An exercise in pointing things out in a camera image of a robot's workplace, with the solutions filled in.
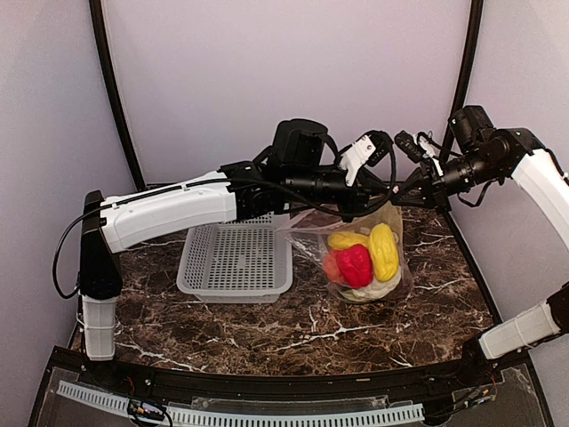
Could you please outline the yellow bell pepper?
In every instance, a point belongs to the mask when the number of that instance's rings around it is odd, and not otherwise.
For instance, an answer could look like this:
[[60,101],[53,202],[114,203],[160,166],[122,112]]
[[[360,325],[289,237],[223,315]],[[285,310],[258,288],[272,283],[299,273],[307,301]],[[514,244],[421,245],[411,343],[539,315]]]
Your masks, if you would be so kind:
[[373,272],[379,282],[391,280],[399,269],[399,255],[394,234],[389,225],[380,223],[371,230],[368,251],[373,262]]

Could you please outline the clear zip top bag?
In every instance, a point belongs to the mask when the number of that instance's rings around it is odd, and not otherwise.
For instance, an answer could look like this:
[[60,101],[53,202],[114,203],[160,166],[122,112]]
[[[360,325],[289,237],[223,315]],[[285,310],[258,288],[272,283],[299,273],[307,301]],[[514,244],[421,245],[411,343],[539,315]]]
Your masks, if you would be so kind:
[[328,291],[344,302],[396,301],[414,289],[402,210],[391,203],[352,222],[308,210],[277,233],[321,269]]

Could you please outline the red bell pepper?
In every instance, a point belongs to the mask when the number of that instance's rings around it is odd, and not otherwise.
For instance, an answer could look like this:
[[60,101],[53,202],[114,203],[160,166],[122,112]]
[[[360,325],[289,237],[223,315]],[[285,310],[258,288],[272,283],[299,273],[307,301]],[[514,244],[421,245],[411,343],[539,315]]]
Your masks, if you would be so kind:
[[356,245],[339,251],[336,260],[349,287],[358,289],[373,281],[373,263],[366,247]]

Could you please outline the orange bell pepper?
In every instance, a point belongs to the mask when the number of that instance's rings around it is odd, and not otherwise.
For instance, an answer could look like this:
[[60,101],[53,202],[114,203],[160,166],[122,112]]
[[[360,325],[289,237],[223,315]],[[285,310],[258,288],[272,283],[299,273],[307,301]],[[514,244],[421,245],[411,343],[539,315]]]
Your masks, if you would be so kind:
[[323,259],[323,270],[327,278],[334,284],[343,285],[345,279],[336,260],[336,251],[330,251]]

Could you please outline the white green cauliflower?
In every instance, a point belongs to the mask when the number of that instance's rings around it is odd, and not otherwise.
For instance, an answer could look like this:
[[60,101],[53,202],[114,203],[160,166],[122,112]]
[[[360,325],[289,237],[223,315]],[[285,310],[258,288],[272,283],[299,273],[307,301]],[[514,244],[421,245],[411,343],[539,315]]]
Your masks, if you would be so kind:
[[375,278],[368,286],[341,291],[341,296],[349,302],[355,303],[379,301],[383,297],[391,294],[397,288],[400,281],[401,274],[398,272],[388,281],[380,282]]

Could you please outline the white plastic perforated basket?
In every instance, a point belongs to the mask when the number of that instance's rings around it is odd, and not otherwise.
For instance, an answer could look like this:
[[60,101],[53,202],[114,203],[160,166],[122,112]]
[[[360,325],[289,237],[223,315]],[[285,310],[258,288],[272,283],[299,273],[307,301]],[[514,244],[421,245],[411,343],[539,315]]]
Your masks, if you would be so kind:
[[188,231],[177,287],[205,303],[274,303],[293,284],[293,251],[278,231],[288,214]]

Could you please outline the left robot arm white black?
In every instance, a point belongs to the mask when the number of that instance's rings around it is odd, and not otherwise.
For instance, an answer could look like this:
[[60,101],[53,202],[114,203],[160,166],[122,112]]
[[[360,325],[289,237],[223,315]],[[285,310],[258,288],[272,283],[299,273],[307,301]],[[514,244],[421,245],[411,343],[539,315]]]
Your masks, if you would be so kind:
[[297,202],[350,221],[385,205],[395,193],[372,167],[395,155],[392,139],[371,130],[339,148],[325,125],[280,122],[255,159],[136,195],[89,193],[75,225],[81,230],[74,295],[81,301],[84,366],[107,388],[125,380],[114,360],[116,303],[123,287],[119,255],[139,243],[213,223],[281,214]]

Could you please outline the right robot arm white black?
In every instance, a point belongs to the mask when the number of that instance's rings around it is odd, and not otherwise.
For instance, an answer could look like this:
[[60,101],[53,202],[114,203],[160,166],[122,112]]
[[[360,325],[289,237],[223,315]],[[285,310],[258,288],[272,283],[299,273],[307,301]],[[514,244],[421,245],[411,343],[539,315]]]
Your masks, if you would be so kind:
[[[449,198],[476,186],[489,188],[511,179],[540,208],[556,233],[568,240],[568,175],[554,153],[525,128],[497,128],[480,105],[455,111],[448,124],[461,150],[449,161],[431,156],[416,136],[402,131],[395,144],[417,169],[404,181],[393,201],[413,205],[409,192],[417,189],[417,206],[450,209]],[[463,386],[486,377],[504,356],[551,341],[568,331],[568,287],[483,333],[467,340],[452,376]]]

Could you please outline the right black frame post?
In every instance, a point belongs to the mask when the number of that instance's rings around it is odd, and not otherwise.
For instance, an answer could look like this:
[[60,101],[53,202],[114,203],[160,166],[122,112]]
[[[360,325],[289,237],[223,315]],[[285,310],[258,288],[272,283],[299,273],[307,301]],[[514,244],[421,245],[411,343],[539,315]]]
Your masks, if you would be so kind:
[[444,53],[451,55],[445,63],[444,88],[437,91],[444,101],[444,109],[440,114],[441,131],[437,133],[439,139],[436,142],[443,148],[444,162],[451,156],[454,144],[448,119],[464,106],[467,98],[484,4],[484,1],[448,1],[445,10],[451,13],[450,22],[436,27],[437,33],[444,36],[440,46]]

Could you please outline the black frame post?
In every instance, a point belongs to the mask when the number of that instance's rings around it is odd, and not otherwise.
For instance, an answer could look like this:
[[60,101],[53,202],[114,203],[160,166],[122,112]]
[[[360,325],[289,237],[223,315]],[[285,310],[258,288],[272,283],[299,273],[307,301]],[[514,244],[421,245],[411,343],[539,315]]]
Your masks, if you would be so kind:
[[436,142],[443,148],[444,162],[451,156],[454,144],[448,119],[464,106],[467,98],[484,4],[484,1],[448,1],[445,10],[451,13],[450,22],[436,27],[437,33],[444,36],[440,46],[444,53],[451,55],[445,63],[444,88],[437,91],[444,101],[444,109],[440,114],[441,131],[437,133],[439,139]]
[[92,32],[99,57],[100,70],[108,97],[108,103],[115,122],[117,135],[120,141],[121,150],[123,151],[135,189],[143,191],[147,187],[147,184],[140,168],[140,162],[135,153],[132,136],[124,113],[121,95],[118,90],[108,41],[108,32],[104,18],[103,2],[101,0],[90,0],[88,4],[92,22]]

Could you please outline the black curved front rail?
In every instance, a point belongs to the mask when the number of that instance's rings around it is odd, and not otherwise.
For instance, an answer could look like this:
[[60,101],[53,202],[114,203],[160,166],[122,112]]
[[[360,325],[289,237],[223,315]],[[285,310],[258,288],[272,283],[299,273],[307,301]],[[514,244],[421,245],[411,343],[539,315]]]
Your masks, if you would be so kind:
[[68,367],[89,384],[154,401],[189,403],[197,398],[309,401],[387,397],[450,405],[456,391],[492,387],[497,365],[467,367],[459,360],[427,367],[356,375],[250,376],[202,374],[122,361],[89,362],[71,354]]

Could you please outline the left black frame post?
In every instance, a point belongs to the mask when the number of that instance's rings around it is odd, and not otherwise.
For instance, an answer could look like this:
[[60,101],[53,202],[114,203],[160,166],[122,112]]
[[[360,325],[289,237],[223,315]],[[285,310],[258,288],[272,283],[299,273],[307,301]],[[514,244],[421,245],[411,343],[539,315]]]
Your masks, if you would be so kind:
[[147,184],[140,168],[140,162],[135,153],[132,136],[124,113],[121,95],[118,90],[108,41],[108,32],[104,18],[103,2],[101,0],[90,0],[88,4],[92,22],[92,32],[99,57],[100,70],[108,97],[108,103],[115,122],[117,135],[120,141],[121,150],[123,151],[135,189],[143,191],[147,187]]

